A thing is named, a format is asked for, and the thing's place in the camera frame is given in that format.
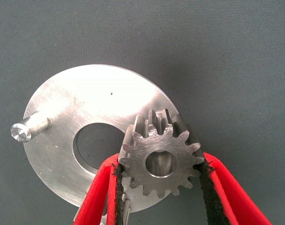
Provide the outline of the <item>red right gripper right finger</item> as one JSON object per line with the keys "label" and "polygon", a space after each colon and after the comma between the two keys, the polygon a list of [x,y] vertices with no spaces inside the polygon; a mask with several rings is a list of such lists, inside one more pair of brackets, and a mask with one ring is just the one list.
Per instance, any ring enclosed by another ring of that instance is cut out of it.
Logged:
{"label": "red right gripper right finger", "polygon": [[270,225],[225,165],[204,153],[198,166],[209,225]]}

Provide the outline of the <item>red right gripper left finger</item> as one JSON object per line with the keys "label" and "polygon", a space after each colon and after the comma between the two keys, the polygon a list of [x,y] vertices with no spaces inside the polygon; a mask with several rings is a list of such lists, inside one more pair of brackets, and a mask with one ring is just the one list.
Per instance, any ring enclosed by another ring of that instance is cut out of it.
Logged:
{"label": "red right gripper left finger", "polygon": [[75,225],[98,225],[107,203],[107,225],[123,224],[123,187],[118,154],[106,159],[100,166],[75,218]]}

